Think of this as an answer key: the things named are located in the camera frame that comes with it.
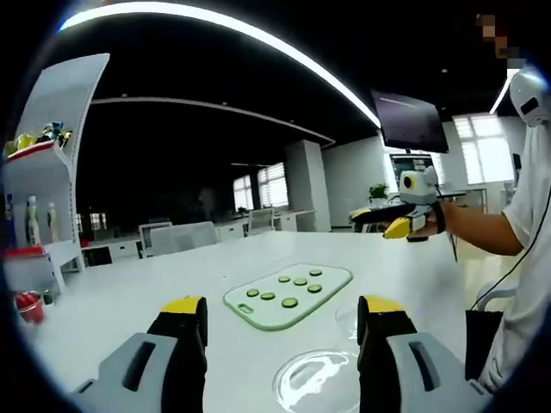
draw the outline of black strap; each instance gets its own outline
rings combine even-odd
[[[436,215],[436,228],[438,230],[438,234],[444,232],[446,230],[446,217],[444,216],[444,211],[442,210],[442,207],[440,206],[440,202],[435,202],[431,205],[434,214]]]

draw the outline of bottle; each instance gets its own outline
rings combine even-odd
[[[14,222],[14,195],[6,195],[6,232],[8,235],[8,248],[17,249],[17,241],[15,238],[15,222]]]
[[[36,219],[36,197],[28,197],[28,244],[29,247],[40,245],[40,230]]]
[[[58,232],[58,213],[55,210],[55,204],[50,202],[48,204],[50,209],[48,210],[48,228],[50,230],[50,242],[57,243],[59,241]]]

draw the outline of red shelf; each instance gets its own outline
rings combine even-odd
[[[5,259],[14,259],[14,258],[29,258],[32,256],[43,256],[46,252],[40,246],[38,247],[28,247],[28,248],[18,248],[17,250],[5,250],[3,257]]]
[[[16,159],[20,159],[22,157],[26,157],[32,153],[48,150],[52,148],[53,144],[55,144],[55,140],[48,140],[47,142],[40,142],[39,144],[34,144],[21,151],[12,153],[11,155],[8,156],[7,163],[10,163],[11,161],[15,161]]]

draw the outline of ceiling light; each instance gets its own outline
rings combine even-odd
[[[157,13],[161,15],[180,15],[183,17],[189,17],[192,19],[203,20],[205,22],[218,24],[225,28],[230,28],[242,34],[246,34],[247,36],[250,36],[256,40],[262,41],[262,43],[268,46],[272,46],[280,52],[285,53],[291,59],[294,59],[301,65],[304,65],[306,68],[310,69],[319,77],[324,79],[328,84],[330,84],[344,97],[346,97],[354,106],[360,109],[360,111],[365,114],[369,118],[369,120],[371,120],[378,128],[381,128],[381,123],[379,122],[379,119],[377,119],[375,114],[365,105],[365,103],[363,103],[359,97],[357,97],[350,89],[344,86],[341,81],[339,81],[321,65],[307,57],[306,54],[304,54],[303,52],[300,52],[299,50],[285,43],[283,40],[276,38],[272,34],[266,33],[260,28],[255,28],[248,23],[242,22],[228,15],[222,15],[221,13],[215,13],[213,11],[200,9],[198,7],[186,6],[184,4],[157,2],[117,3],[77,13],[73,17],[67,19],[65,23],[63,23],[59,31],[107,15],[122,15],[127,13]]]
[[[492,108],[490,109],[490,114],[495,114],[496,110],[498,110],[498,106],[503,101],[503,98],[505,97],[505,93],[507,93],[507,90],[509,89],[509,85],[511,84],[511,79],[513,76],[515,76],[520,69],[507,69],[507,78],[505,79],[505,83],[503,84],[503,88],[501,88],[501,91],[499,92],[498,99],[494,102]]]

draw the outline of chair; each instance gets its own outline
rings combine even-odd
[[[154,228],[165,228],[167,226],[172,226],[170,221],[168,222],[157,222],[154,224],[143,224],[139,228],[139,237],[141,238],[141,248],[144,258],[152,256],[152,239],[151,231]]]
[[[173,254],[218,243],[212,222],[174,225],[151,231],[152,253],[155,256]]]
[[[273,208],[258,209],[249,212],[249,230],[247,232],[247,237],[262,234],[267,231],[273,231],[274,229]]]
[[[495,284],[495,281],[491,281],[482,286],[476,296],[476,300],[478,301],[480,297],[482,297],[487,291],[489,291],[490,288],[492,288]],[[479,303],[476,305],[477,310],[485,311],[486,306],[493,299],[508,299],[514,297],[517,293],[517,288],[518,279],[513,278],[503,280],[501,283],[499,283],[497,287],[495,287],[490,293],[488,293],[488,295],[486,295],[483,299],[479,301]]]

